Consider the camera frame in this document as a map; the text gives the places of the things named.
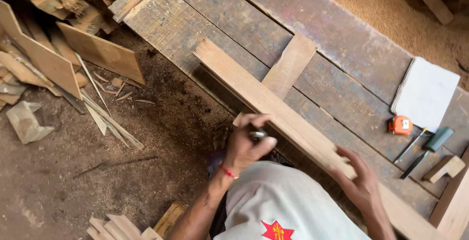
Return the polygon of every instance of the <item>wooden workbench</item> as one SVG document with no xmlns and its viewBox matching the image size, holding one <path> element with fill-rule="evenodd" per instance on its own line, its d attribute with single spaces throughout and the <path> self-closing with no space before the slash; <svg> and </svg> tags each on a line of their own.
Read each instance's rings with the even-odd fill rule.
<svg viewBox="0 0 469 240">
<path fill-rule="evenodd" d="M 208 37 L 259 81 L 294 33 L 317 42 L 318 52 L 285 103 L 337 145 L 360 152 L 382 183 L 426 219 L 448 181 L 431 184 L 421 178 L 444 156 L 461 156 L 468 144 L 469 94 L 458 87 L 442 122 L 455 134 L 424 159 L 412 179 L 398 179 L 421 153 L 414 147 L 392 164 L 411 138 L 390 135 L 386 126 L 413 56 L 332 0 L 143 0 L 123 21 L 234 115 L 243 104 L 192 55 L 199 42 Z M 317 174 L 300 151 L 270 134 L 279 138 L 281 154 Z"/>
</svg>

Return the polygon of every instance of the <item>embroidered logo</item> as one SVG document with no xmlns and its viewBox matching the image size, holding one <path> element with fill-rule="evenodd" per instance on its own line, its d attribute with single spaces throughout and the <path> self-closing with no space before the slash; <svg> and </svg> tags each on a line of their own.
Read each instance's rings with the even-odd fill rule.
<svg viewBox="0 0 469 240">
<path fill-rule="evenodd" d="M 282 228 L 282 226 L 277 221 L 271 225 L 266 224 L 263 221 L 261 222 L 267 229 L 267 231 L 262 236 L 265 236 L 271 240 L 292 240 L 290 236 L 293 234 L 294 230 Z"/>
</svg>

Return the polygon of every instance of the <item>hand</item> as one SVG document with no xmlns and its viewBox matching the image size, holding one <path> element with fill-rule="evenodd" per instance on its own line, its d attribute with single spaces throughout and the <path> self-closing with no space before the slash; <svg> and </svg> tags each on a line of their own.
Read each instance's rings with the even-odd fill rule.
<svg viewBox="0 0 469 240">
<path fill-rule="evenodd" d="M 378 177 L 371 166 L 359 153 L 347 148 L 337 147 L 337 154 L 348 158 L 350 165 L 357 174 L 357 177 L 351 180 L 338 167 L 332 166 L 329 168 L 329 173 L 342 187 L 345 195 L 355 204 L 364 217 L 373 215 L 377 211 L 384 211 L 379 194 Z"/>
<path fill-rule="evenodd" d="M 257 144 L 254 144 L 249 137 L 249 123 L 255 127 L 263 127 L 269 119 L 270 115 L 246 114 L 231 135 L 222 165 L 234 176 L 269 153 L 277 144 L 277 139 L 273 137 L 266 137 Z"/>
</svg>

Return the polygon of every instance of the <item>white paper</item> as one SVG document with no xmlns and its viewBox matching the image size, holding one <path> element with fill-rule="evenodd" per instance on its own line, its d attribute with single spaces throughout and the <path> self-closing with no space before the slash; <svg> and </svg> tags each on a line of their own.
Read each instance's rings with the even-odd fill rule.
<svg viewBox="0 0 469 240">
<path fill-rule="evenodd" d="M 460 76 L 422 57 L 414 57 L 399 86 L 391 112 L 435 133 L 445 115 Z"/>
</svg>

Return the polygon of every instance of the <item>person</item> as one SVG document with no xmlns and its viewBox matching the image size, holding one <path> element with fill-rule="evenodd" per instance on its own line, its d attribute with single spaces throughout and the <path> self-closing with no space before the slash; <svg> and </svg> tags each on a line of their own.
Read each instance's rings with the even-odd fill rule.
<svg viewBox="0 0 469 240">
<path fill-rule="evenodd" d="M 209 232 L 214 240 L 396 240 L 378 178 L 360 154 L 337 147 L 337 153 L 355 168 L 354 180 L 335 166 L 328 172 L 360 210 L 368 236 L 311 177 L 278 163 L 258 161 L 277 140 L 266 137 L 254 143 L 248 125 L 262 127 L 268 120 L 269 115 L 242 118 L 229 138 L 225 158 L 174 225 L 169 240 L 205 240 Z M 222 229 L 214 231 L 220 224 Z"/>
</svg>

